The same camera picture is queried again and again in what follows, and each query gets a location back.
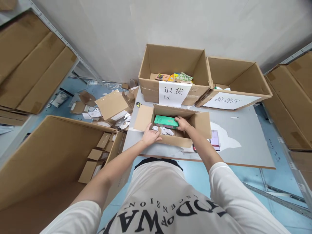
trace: blue floor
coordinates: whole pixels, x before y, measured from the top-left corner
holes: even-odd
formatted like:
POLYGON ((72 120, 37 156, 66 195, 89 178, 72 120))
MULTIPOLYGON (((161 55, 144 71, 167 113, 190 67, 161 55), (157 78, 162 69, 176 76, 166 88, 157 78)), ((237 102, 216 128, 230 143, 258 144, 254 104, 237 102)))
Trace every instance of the blue floor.
MULTIPOLYGON (((66 79, 62 84, 62 88, 66 89, 68 92, 76 93, 86 88, 86 85, 76 79, 66 79)), ((86 91, 93 94, 96 98, 102 97, 103 93, 110 93, 107 87, 101 87, 99 85, 91 85, 86 91)), ((54 106, 45 109, 41 114, 36 123, 36 126, 47 115, 57 115, 73 119, 84 120, 82 115, 75 115, 69 112, 68 105, 71 99, 68 99, 59 108, 54 106)), ((277 134, 273 126, 269 121, 265 120, 266 115, 262 106, 255 107, 256 113, 258 115, 260 124, 262 126, 264 136, 268 143, 272 158, 275 162, 276 170, 270 169, 259 169, 251 167, 241 167, 241 166, 230 166, 237 177, 242 181, 251 186, 254 186, 261 190, 266 190, 265 184, 277 187, 281 190, 296 194, 302 197, 302 194, 298 188, 296 180, 294 179, 292 172, 289 168, 288 162, 283 154, 281 145, 277 140, 277 134)), ((137 157, 133 163, 133 167, 138 164, 144 157, 137 157)), ((199 192, 203 193, 207 197, 210 197, 210 186, 209 177, 205 166, 201 162, 190 162, 190 161, 178 161, 180 166, 184 169, 184 174, 186 180, 199 192)), ((105 209, 99 229, 102 229, 108 221, 116 214, 120 209, 126 191, 128 189, 129 182, 125 187, 119 192, 115 199, 110 203, 110 205, 105 209)), ((257 193, 255 196, 264 204, 264 206, 280 221, 291 233, 293 234, 307 234, 312 233, 312 220, 308 219, 298 213, 279 205, 257 193)), ((297 202, 296 204, 304 206, 303 203, 297 202)))

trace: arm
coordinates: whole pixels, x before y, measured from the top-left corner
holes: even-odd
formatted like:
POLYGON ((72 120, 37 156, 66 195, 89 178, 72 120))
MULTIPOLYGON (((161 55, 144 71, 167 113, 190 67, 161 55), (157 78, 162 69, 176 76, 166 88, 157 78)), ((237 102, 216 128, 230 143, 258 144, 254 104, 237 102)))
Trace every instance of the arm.
POLYGON ((146 127, 142 139, 122 152, 107 165, 85 186, 71 205, 84 201, 94 201, 103 207, 107 198, 108 191, 113 182, 119 178, 131 165, 134 159, 148 146, 156 141, 162 140, 158 137, 160 132, 149 130, 151 123, 146 127))
POLYGON ((175 120, 179 123, 178 130, 186 131, 192 139, 196 151, 202 159, 208 173, 213 164, 217 162, 224 162, 219 156, 210 142, 204 138, 200 133, 196 131, 185 119, 182 117, 176 117, 175 120))

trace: right hand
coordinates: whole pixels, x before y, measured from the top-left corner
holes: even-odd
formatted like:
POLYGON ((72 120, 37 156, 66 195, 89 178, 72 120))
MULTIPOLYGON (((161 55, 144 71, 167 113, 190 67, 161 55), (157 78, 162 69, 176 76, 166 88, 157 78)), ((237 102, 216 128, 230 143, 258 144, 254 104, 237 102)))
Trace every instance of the right hand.
POLYGON ((175 117, 175 121, 179 123, 179 126, 177 127, 177 129, 180 131, 186 131, 188 127, 191 127, 191 125, 181 116, 175 117))

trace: green product box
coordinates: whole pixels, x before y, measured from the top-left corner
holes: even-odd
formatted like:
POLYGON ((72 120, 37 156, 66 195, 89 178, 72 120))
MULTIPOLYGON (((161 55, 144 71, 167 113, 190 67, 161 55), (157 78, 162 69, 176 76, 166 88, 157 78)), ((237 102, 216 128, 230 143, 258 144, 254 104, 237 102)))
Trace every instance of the green product box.
POLYGON ((179 126, 179 123, 175 121, 172 117, 156 115, 154 124, 159 127, 176 129, 179 126))

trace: gray table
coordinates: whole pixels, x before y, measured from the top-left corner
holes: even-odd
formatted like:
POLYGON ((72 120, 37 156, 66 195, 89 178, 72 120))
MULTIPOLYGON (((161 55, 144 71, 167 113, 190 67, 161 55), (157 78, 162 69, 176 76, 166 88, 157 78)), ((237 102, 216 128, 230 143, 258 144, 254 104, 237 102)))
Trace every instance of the gray table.
MULTIPOLYGON (((137 101, 146 106, 153 106, 154 104, 144 101, 140 89, 137 94, 136 102, 137 101)), ((236 112, 210 110, 197 108, 195 106, 182 106, 181 108, 189 108, 190 110, 200 112, 208 111, 210 113, 210 121, 221 126, 227 131, 230 138, 240 143, 241 147, 227 148, 219 152, 219 155, 226 163, 231 165, 275 169, 272 156, 253 106, 243 108, 236 112)), ((130 148, 142 138, 143 132, 133 129, 138 111, 139 108, 135 105, 123 150, 130 148)), ((200 161, 197 153, 185 153, 181 152, 181 150, 182 148, 180 147, 155 143, 143 151, 141 155, 146 157, 169 157, 179 160, 200 161)))

